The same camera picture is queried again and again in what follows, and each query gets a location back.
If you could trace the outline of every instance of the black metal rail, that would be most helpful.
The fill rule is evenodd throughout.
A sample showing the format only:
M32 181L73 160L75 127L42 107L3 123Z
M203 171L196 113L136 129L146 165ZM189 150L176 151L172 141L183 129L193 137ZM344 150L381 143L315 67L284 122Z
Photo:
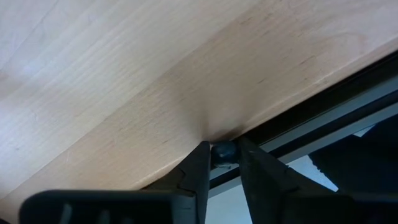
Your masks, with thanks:
M398 114L398 52L244 134L284 163ZM239 185L237 167L216 168L209 197Z

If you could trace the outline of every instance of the wood grain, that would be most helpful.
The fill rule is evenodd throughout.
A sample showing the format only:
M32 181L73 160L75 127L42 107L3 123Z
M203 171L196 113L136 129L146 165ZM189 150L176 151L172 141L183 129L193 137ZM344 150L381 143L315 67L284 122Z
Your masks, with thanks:
M41 190L142 187L201 140L398 49L391 0L30 4L0 2L0 216L12 222Z

